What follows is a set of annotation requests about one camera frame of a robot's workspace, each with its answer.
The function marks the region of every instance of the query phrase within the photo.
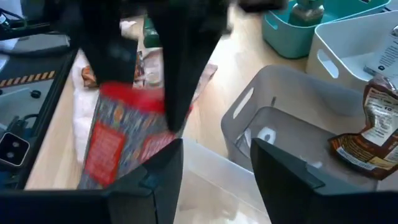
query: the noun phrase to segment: white label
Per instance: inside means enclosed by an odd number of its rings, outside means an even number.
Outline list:
[[[398,37],[388,34],[382,40],[374,56],[366,66],[371,70],[394,79],[398,77]]]
[[[396,146],[385,158],[389,162],[398,163],[398,146]]]
[[[347,159],[348,161],[350,161],[350,163],[357,165],[359,167],[362,167],[363,169],[367,169],[367,170],[373,170],[374,168],[376,168],[375,165],[372,164],[368,164],[366,162],[362,162],[359,159],[353,157],[352,155],[348,154],[342,147],[339,147],[337,149],[337,152],[343,156],[345,159]]]
[[[367,140],[382,146],[398,128],[398,101],[375,88],[369,90],[365,108],[373,112],[374,127],[362,133]]]
[[[6,16],[4,14],[0,14],[0,24],[5,22],[7,20]]]

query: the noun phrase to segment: gray storage bin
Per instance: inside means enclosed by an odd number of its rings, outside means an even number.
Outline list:
[[[328,106],[331,101],[338,105],[341,97],[354,94],[352,90],[289,67],[263,68],[221,120],[229,159],[252,170],[249,146],[243,134],[250,129],[249,141],[260,134],[269,143],[346,182],[373,190],[398,189],[394,181],[397,173],[377,182],[350,169],[329,153],[330,137],[357,133],[364,127],[363,113],[343,116]],[[356,104],[361,105],[362,99],[362,94],[356,92]]]

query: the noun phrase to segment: light wood surface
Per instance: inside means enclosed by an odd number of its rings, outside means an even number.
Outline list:
[[[220,122],[226,110],[244,90],[253,76],[266,65],[286,64],[304,70],[305,59],[286,60],[279,57],[261,37],[259,16],[243,15],[231,8],[233,33],[220,40],[211,60],[218,71],[195,103],[184,137],[226,156]],[[142,19],[134,33],[142,33]],[[42,143],[26,189],[74,189],[81,166],[73,148],[73,83],[71,76],[63,89],[58,106]]]

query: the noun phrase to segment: red label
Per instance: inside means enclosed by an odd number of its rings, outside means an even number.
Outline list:
[[[150,159],[153,155],[157,154],[161,149],[170,144],[175,139],[175,134],[166,132],[149,136],[144,141],[144,148],[139,155],[141,163]]]
[[[99,184],[107,186],[115,181],[124,141],[123,134],[95,123],[85,170]]]

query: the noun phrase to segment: patterned food package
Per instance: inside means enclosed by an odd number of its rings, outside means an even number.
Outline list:
[[[362,131],[329,139],[334,155],[377,180],[398,169],[398,91],[393,81],[377,74],[366,86]]]
[[[163,89],[101,86],[79,189],[103,189],[182,136],[167,128]]]

